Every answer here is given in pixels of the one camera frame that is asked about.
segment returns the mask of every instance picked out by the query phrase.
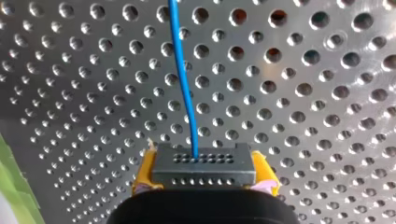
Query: metal surface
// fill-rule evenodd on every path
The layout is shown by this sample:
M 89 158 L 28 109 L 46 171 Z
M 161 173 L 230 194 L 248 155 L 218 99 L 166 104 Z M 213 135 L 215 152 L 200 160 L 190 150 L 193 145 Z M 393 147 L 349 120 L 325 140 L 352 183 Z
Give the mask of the metal surface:
M 1 132 L 47 223 L 103 222 L 146 138 L 189 143 L 164 6 L 2 1 Z M 180 1 L 200 146 L 257 143 L 302 223 L 394 222 L 395 8 Z
M 159 144 L 151 178 L 167 189 L 253 186 L 256 179 L 248 144 L 233 148 L 200 148 L 198 159 L 190 148 Z

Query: yellow clip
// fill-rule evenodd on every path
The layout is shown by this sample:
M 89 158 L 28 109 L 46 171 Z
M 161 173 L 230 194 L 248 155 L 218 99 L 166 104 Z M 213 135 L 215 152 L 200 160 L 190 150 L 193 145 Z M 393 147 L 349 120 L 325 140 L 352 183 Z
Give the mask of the yellow clip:
M 253 164 L 256 169 L 256 183 L 260 183 L 263 180 L 275 180 L 277 186 L 275 188 L 272 188 L 272 194 L 273 196 L 277 196 L 277 193 L 280 188 L 280 182 L 277 179 L 273 169 L 268 164 L 265 157 L 260 153 L 260 151 L 258 150 L 252 151 L 251 157 L 253 159 Z
M 151 147 L 148 151 L 146 151 L 142 165 L 140 166 L 139 172 L 137 173 L 136 180 L 132 184 L 132 193 L 134 193 L 136 186 L 139 184 L 144 184 L 154 189 L 163 189 L 163 185 L 154 184 L 151 182 L 151 169 L 152 165 L 154 164 L 156 154 L 157 150 L 154 147 Z

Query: blue wire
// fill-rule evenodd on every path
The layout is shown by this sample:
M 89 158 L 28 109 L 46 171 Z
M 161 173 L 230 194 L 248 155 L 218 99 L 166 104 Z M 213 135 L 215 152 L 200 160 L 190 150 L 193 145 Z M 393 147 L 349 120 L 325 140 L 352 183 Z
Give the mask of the blue wire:
M 170 19 L 171 19 L 171 31 L 172 40 L 175 49 L 175 59 L 177 64 L 177 73 L 180 80 L 180 88 L 183 93 L 184 105 L 186 106 L 187 115 L 189 116 L 190 134 L 191 134 L 191 147 L 192 156 L 198 158 L 198 133 L 197 124 L 194 116 L 194 107 L 192 106 L 189 81 L 187 80 L 186 71 L 184 70 L 184 56 L 183 46 L 178 36 L 179 24 L 178 24 L 178 9 L 177 0 L 168 0 Z

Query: hole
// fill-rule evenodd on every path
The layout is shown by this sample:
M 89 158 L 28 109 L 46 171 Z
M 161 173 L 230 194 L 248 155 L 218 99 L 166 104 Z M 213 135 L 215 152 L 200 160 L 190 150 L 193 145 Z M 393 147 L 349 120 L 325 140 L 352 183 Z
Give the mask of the hole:
M 332 80 L 334 73 L 330 70 L 324 70 L 319 74 L 319 80 L 322 82 L 328 82 Z
M 354 3 L 355 3 L 355 0 L 337 0 L 337 4 L 340 8 L 350 7 Z
M 341 141 L 347 140 L 348 138 L 350 138 L 352 136 L 352 133 L 350 131 L 341 131 L 337 138 Z
M 209 13 L 203 7 L 198 7 L 192 12 L 192 20 L 195 24 L 201 25 L 207 21 Z
M 93 4 L 91 6 L 90 13 L 95 20 L 103 20 L 106 15 L 105 9 L 98 4 Z
M 297 147 L 300 145 L 300 139 L 296 136 L 289 136 L 285 139 L 285 145 L 287 147 Z
M 276 84 L 273 81 L 264 81 L 261 86 L 260 90 L 264 94 L 270 94 L 276 91 Z
M 349 95 L 349 89 L 346 86 L 338 86 L 332 90 L 332 98 L 334 100 L 342 100 Z
M 134 74 L 134 77 L 136 78 L 136 81 L 138 83 L 145 83 L 149 80 L 149 75 L 142 71 L 136 72 L 136 74 Z
M 385 142 L 385 140 L 387 140 L 387 136 L 384 135 L 383 133 L 378 133 L 373 137 L 372 143 L 379 144 Z
M 127 5 L 122 9 L 122 16 L 126 21 L 136 21 L 139 16 L 139 12 L 136 7 Z
M 157 125 L 155 124 L 155 122 L 148 120 L 145 122 L 145 128 L 148 131 L 155 131 L 155 130 L 157 130 Z
M 268 120 L 272 117 L 271 110 L 263 108 L 257 112 L 257 118 L 260 120 Z
M 303 36 L 299 33 L 293 33 L 288 37 L 287 42 L 290 46 L 296 46 L 301 44 L 303 42 L 303 39 Z
M 102 52 L 110 52 L 113 49 L 113 44 L 108 39 L 100 39 L 99 40 L 99 49 Z
M 327 139 L 322 139 L 317 144 L 317 149 L 320 151 L 332 148 L 332 142 Z
M 26 37 L 24 37 L 23 35 L 20 35 L 20 34 L 14 35 L 14 40 L 15 40 L 15 43 L 20 47 L 25 48 L 29 45 Z
M 359 206 L 355 207 L 354 212 L 355 212 L 356 214 L 363 214 L 363 213 L 366 213 L 366 212 L 367 212 L 367 207 L 366 207 L 366 206 L 363 206 L 363 205 L 359 205 Z
M 344 43 L 344 38 L 340 35 L 332 35 L 327 39 L 326 46 L 330 49 L 338 49 Z
M 212 122 L 213 122 L 213 125 L 216 127 L 221 127 L 224 124 L 224 121 L 219 118 L 213 119 Z
M 372 82 L 373 79 L 374 77 L 370 73 L 363 73 L 358 77 L 358 83 L 361 85 L 366 85 Z
M 312 66 L 320 61 L 320 55 L 316 50 L 309 50 L 303 56 L 303 64 L 305 66 Z
M 228 140 L 236 140 L 236 139 L 239 138 L 239 133 L 238 133 L 236 130 L 228 130 L 228 131 L 225 133 L 225 137 L 226 137 Z
M 198 134 L 201 137 L 208 137 L 208 136 L 210 136 L 210 130 L 206 127 L 201 127 L 198 129 Z
M 310 180 L 306 182 L 304 186 L 306 189 L 317 189 L 318 183 L 316 181 Z
M 361 105 L 358 104 L 352 104 L 346 110 L 346 112 L 350 115 L 357 114 L 360 111 L 361 111 Z
M 257 143 L 266 143 L 268 142 L 268 136 L 265 133 L 256 133 L 254 135 L 254 141 Z
M 52 31 L 54 30 L 53 28 L 54 28 L 54 26 L 53 26 L 53 24 L 55 23 L 56 21 L 53 21 L 52 23 L 51 23 L 51 29 L 52 29 Z M 35 27 L 33 26 L 33 24 L 31 23 L 31 22 L 29 22 L 29 21 L 23 21 L 23 29 L 25 29 L 25 31 L 27 31 L 27 32 L 32 32 L 34 29 L 35 29 Z
M 250 129 L 253 128 L 253 126 L 254 126 L 253 123 L 251 121 L 249 121 L 249 120 L 246 120 L 246 121 L 242 122 L 242 128 L 245 129 L 245 130 L 250 130 Z
M 53 37 L 50 37 L 48 35 L 43 35 L 41 37 L 41 43 L 43 44 L 43 46 L 47 49 L 54 49 L 55 48 L 55 40 Z
M 165 83 L 168 86 L 174 86 L 175 84 L 177 84 L 178 82 L 178 78 L 175 74 L 167 74 L 165 76 Z
M 311 109 L 313 111 L 317 111 L 317 112 L 324 109 L 324 107 L 326 107 L 326 103 L 324 103 L 321 100 L 317 100 L 314 103 L 312 103 L 312 105 L 311 105 Z
M 314 128 L 314 127 L 309 127 L 305 130 L 305 135 L 310 137 L 310 136 L 314 136 L 318 134 L 318 129 Z
M 194 48 L 194 55 L 197 59 L 203 59 L 209 55 L 209 48 L 205 45 L 197 45 Z
M 106 71 L 106 76 L 110 81 L 114 81 L 119 77 L 120 73 L 114 68 L 109 68 Z
M 288 107 L 288 105 L 290 105 L 290 101 L 287 98 L 280 98 L 276 101 L 276 105 L 279 108 L 285 108 Z
M 143 98 L 140 100 L 140 104 L 142 105 L 143 108 L 146 108 L 146 109 L 147 109 L 147 108 L 151 107 L 151 105 L 152 105 L 152 100 L 149 99 L 149 98 L 143 97 Z
M 279 147 L 270 147 L 268 150 L 271 155 L 277 155 L 280 153 Z
M 336 115 L 329 115 L 324 120 L 323 123 L 326 127 L 334 127 L 340 123 L 340 118 Z
M 396 147 L 386 147 L 382 151 L 382 156 L 385 158 L 392 158 L 396 156 Z
M 183 133 L 183 127 L 180 124 L 174 123 L 171 125 L 171 131 L 172 133 Z
M 215 75 L 223 74 L 224 71 L 225 71 L 225 67 L 224 67 L 224 65 L 222 65 L 221 63 L 214 63 L 214 64 L 213 64 L 213 66 L 212 66 L 212 72 L 213 72 Z
M 290 115 L 291 123 L 302 123 L 304 121 L 305 121 L 305 114 L 303 112 L 296 111 Z
M 370 41 L 368 47 L 370 50 L 379 50 L 384 48 L 386 44 L 387 44 L 387 39 L 384 36 L 377 36 Z
M 359 154 L 364 151 L 364 145 L 362 143 L 354 143 L 349 147 L 350 154 Z
M 236 105 L 230 105 L 225 111 L 226 115 L 230 118 L 235 118 L 241 115 L 241 110 Z
M 341 161 L 343 159 L 343 156 L 341 156 L 340 154 L 333 154 L 330 156 L 330 161 L 332 162 L 338 162 Z
M 44 16 L 44 9 L 38 3 L 34 3 L 34 2 L 30 3 L 29 4 L 29 11 L 32 14 L 32 16 L 35 16 L 35 17 Z
M 309 0 L 293 0 L 293 2 L 297 7 L 304 7 L 309 3 Z
M 233 26 L 242 25 L 247 20 L 248 14 L 241 8 L 234 9 L 230 15 L 230 23 Z
M 323 181 L 324 182 L 332 182 L 334 181 L 335 177 L 333 175 L 324 175 L 323 176 Z
M 230 50 L 228 51 L 228 58 L 233 61 L 240 61 L 244 58 L 244 50 L 240 47 L 232 47 L 230 48 Z
M 281 76 L 284 79 L 291 79 L 296 76 L 296 71 L 292 68 L 285 68 L 283 69 Z
M 220 40 L 223 40 L 225 38 L 225 32 L 222 30 L 214 30 L 212 34 L 212 39 L 215 42 L 220 42 Z
M 288 18 L 288 14 L 286 14 L 285 11 L 275 10 L 274 12 L 271 13 L 268 22 L 272 27 L 276 28 L 284 25 L 287 21 L 287 18 Z
M 361 62 L 361 57 L 355 52 L 350 52 L 344 55 L 341 61 L 341 65 L 343 65 L 345 69 L 349 69 L 358 66 L 360 62 Z
M 341 174 L 343 174 L 343 175 L 351 175 L 353 173 L 355 173 L 355 167 L 352 165 L 345 165 L 341 169 Z
M 268 63 L 277 63 L 281 58 L 282 53 L 279 49 L 268 49 L 264 55 L 264 60 Z
M 163 113 L 163 112 L 159 112 L 157 114 L 157 119 L 160 120 L 160 121 L 164 121 L 164 120 L 168 119 L 168 116 L 165 113 Z
M 204 76 L 198 76 L 195 79 L 195 86 L 198 87 L 199 89 L 209 87 L 209 78 L 204 77 Z
M 359 123 L 359 128 L 363 131 L 370 130 L 374 128 L 375 121 L 372 118 L 362 119 Z
M 250 36 L 248 37 L 248 40 L 252 44 L 258 44 L 262 42 L 263 39 L 264 39 L 264 35 L 259 31 L 254 31 L 250 33 Z
M 215 92 L 212 95 L 212 100 L 216 103 L 220 103 L 224 101 L 224 95 L 221 92 Z
M 364 166 L 368 166 L 368 165 L 373 165 L 374 162 L 375 162 L 375 161 L 374 161 L 373 158 L 367 157 L 367 158 L 364 158 L 364 159 L 361 161 L 361 164 L 364 165 Z
M 210 107 L 208 104 L 200 103 L 197 105 L 197 112 L 200 114 L 208 114 L 210 113 Z
M 312 87 L 308 83 L 302 83 L 296 88 L 296 95 L 299 97 L 307 96 L 312 93 Z
M 123 29 L 122 29 L 122 27 L 119 24 L 113 24 L 111 26 L 111 33 L 114 36 L 121 36 L 122 33 L 123 33 Z
M 124 105 L 126 100 L 123 96 L 115 95 L 113 101 L 115 105 Z
M 386 10 L 392 10 L 396 8 L 396 1 L 395 0 L 384 0 L 383 6 Z
M 244 84 L 238 78 L 232 78 L 227 81 L 227 89 L 230 91 L 239 92 L 244 88 Z
M 356 32 L 369 29 L 374 23 L 373 17 L 368 13 L 361 13 L 352 22 L 352 28 Z
M 91 32 L 92 32 L 91 25 L 90 25 L 89 23 L 87 23 L 87 22 L 83 22 L 83 23 L 81 24 L 81 32 L 82 32 L 84 35 L 90 35 Z
M 362 193 L 363 197 L 374 197 L 376 195 L 375 189 L 365 189 Z
M 72 19 L 75 16 L 73 7 L 66 3 L 59 5 L 59 14 L 65 19 Z
M 370 101 L 373 103 L 383 102 L 388 98 L 388 93 L 383 89 L 377 89 L 370 94 Z
M 140 54 L 143 51 L 143 44 L 140 41 L 133 40 L 129 43 L 129 50 L 132 54 Z
M 321 161 L 314 161 L 311 163 L 310 168 L 314 172 L 322 171 L 324 170 L 324 164 Z
M 171 43 L 163 43 L 161 45 L 161 53 L 164 57 L 170 57 L 174 53 L 173 44 Z
M 389 55 L 382 62 L 382 68 L 386 72 L 390 72 L 396 69 L 396 54 Z
M 330 18 L 326 14 L 326 12 L 320 11 L 315 13 L 312 17 L 311 20 L 309 21 L 309 24 L 311 25 L 311 28 L 314 30 L 322 29 L 325 26 L 329 24 Z
M 248 77 L 255 77 L 260 73 L 260 68 L 251 65 L 247 68 L 246 74 Z
M 122 56 L 119 58 L 119 65 L 121 67 L 129 67 L 131 65 L 131 61 L 129 61 L 127 57 Z
M 244 103 L 245 105 L 254 105 L 256 104 L 256 98 L 252 95 L 246 95 L 244 97 Z
M 396 216 L 396 211 L 395 210 L 386 210 L 385 212 L 382 213 L 382 217 L 390 218 L 390 217 L 395 217 Z

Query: gray plastic component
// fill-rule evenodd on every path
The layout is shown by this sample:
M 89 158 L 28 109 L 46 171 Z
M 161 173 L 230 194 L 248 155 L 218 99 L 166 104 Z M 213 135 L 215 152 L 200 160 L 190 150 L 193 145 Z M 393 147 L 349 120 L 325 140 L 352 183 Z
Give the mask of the gray plastic component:
M 242 188 L 255 183 L 256 171 L 248 144 L 235 148 L 199 150 L 199 158 L 191 157 L 187 148 L 159 144 L 151 179 L 166 189 Z

